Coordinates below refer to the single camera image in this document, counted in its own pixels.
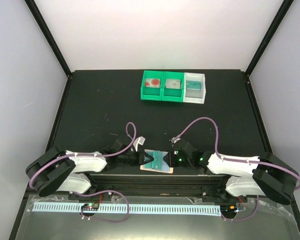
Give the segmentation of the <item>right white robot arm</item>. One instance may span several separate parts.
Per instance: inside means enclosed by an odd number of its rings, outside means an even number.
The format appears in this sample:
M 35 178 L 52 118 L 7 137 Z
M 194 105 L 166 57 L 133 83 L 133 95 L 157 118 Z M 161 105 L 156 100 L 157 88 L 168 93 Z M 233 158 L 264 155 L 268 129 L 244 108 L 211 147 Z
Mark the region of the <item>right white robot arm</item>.
M 292 202 L 299 174 L 272 153 L 230 156 L 198 150 L 184 139 L 178 139 L 172 147 L 173 150 L 163 157 L 169 167 L 192 167 L 204 173 L 229 177 L 217 189 L 218 198 L 224 202 L 241 196 L 265 196 L 281 205 Z

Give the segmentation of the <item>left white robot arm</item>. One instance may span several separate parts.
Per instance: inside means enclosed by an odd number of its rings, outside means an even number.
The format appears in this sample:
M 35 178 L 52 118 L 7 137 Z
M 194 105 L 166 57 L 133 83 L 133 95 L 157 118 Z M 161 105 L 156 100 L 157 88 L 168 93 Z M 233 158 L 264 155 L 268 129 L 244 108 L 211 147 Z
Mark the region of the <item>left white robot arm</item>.
M 118 137 L 112 146 L 95 152 L 77 153 L 52 147 L 25 169 L 29 187 L 39 196 L 55 192 L 77 192 L 85 199 L 93 199 L 98 192 L 89 174 L 101 173 L 123 166 L 143 166 L 154 161 L 142 146 L 143 137 L 131 142 Z

